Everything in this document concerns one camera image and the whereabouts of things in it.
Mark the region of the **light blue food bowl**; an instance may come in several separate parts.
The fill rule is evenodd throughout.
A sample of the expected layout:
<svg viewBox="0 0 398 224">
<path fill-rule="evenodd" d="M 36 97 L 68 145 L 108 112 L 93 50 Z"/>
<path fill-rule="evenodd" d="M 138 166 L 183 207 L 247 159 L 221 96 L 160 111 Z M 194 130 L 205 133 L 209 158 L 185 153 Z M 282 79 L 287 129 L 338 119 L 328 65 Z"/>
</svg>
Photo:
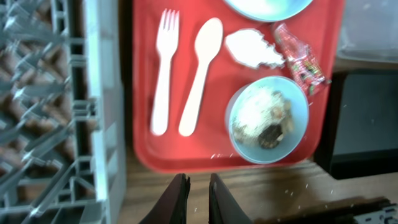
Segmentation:
<svg viewBox="0 0 398 224">
<path fill-rule="evenodd" d="M 235 140 L 232 134 L 233 116 L 238 111 L 238 104 L 241 102 L 243 94 L 248 90 L 264 87 L 282 92 L 285 99 L 290 100 L 292 105 L 294 130 L 273 149 L 241 144 Z M 273 164 L 293 153 L 305 135 L 308 122 L 309 107 L 305 93 L 293 80 L 280 76 L 265 77 L 240 88 L 229 100 L 225 113 L 225 125 L 234 150 L 244 160 L 254 164 Z"/>
</svg>

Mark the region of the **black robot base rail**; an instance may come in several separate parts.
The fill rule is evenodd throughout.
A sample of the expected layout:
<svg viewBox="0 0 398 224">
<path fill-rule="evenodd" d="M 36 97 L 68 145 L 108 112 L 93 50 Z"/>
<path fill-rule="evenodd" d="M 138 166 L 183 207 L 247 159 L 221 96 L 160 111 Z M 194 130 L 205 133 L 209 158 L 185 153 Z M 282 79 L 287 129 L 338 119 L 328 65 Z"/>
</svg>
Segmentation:
<svg viewBox="0 0 398 224">
<path fill-rule="evenodd" d="M 322 213 L 314 223 L 321 224 L 397 224 L 397 203 L 380 198 L 351 203 Z"/>
</svg>

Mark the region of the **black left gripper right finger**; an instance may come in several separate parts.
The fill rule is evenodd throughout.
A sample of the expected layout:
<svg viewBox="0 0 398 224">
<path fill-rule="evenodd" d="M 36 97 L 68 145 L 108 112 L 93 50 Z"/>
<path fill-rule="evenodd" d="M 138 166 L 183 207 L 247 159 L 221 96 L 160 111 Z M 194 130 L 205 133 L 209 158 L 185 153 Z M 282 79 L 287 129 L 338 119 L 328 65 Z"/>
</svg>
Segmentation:
<svg viewBox="0 0 398 224">
<path fill-rule="evenodd" d="M 222 181 L 213 173 L 209 184 L 209 224 L 252 224 L 233 195 Z"/>
</svg>

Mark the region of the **light blue plate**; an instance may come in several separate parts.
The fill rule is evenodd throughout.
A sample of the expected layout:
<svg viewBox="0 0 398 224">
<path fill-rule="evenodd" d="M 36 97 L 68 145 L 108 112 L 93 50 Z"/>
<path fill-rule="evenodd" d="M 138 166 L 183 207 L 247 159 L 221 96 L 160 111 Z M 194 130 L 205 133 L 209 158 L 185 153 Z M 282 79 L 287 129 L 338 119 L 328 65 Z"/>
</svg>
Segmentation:
<svg viewBox="0 0 398 224">
<path fill-rule="evenodd" d="M 224 0 L 224 2 L 248 19 L 277 22 L 302 12 L 313 0 Z"/>
</svg>

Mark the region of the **white plastic fork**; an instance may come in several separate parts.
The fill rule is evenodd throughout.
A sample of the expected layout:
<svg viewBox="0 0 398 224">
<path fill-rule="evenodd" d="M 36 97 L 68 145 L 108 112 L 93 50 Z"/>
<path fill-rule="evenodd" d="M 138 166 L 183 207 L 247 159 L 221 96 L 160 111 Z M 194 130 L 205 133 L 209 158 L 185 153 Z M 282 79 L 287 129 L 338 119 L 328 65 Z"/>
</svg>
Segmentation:
<svg viewBox="0 0 398 224">
<path fill-rule="evenodd" d="M 170 71 L 171 61 L 178 47 L 179 19 L 179 11 L 165 9 L 157 33 L 156 49 L 160 65 L 150 122 L 150 130 L 156 136 L 163 135 L 169 123 Z"/>
</svg>

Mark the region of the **white plastic spoon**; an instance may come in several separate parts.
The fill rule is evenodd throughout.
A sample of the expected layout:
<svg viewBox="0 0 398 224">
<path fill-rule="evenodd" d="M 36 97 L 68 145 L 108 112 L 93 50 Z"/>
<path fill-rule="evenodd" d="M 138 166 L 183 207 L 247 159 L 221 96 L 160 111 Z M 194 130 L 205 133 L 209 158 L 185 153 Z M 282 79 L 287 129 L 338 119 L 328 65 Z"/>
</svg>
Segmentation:
<svg viewBox="0 0 398 224">
<path fill-rule="evenodd" d="M 220 51 L 222 41 L 223 24 L 217 17 L 207 20 L 198 31 L 195 39 L 198 67 L 178 126 L 182 136 L 190 136 L 195 131 L 208 67 Z"/>
</svg>

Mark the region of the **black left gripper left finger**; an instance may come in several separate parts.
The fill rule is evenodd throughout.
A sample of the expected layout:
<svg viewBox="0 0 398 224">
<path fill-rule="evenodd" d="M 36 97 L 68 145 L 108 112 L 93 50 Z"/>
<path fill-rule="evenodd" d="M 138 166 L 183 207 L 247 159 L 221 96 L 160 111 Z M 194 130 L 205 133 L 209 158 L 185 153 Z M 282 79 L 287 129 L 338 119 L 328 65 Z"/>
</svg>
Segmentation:
<svg viewBox="0 0 398 224">
<path fill-rule="evenodd" d="M 190 178 L 177 174 L 139 224 L 186 224 Z"/>
</svg>

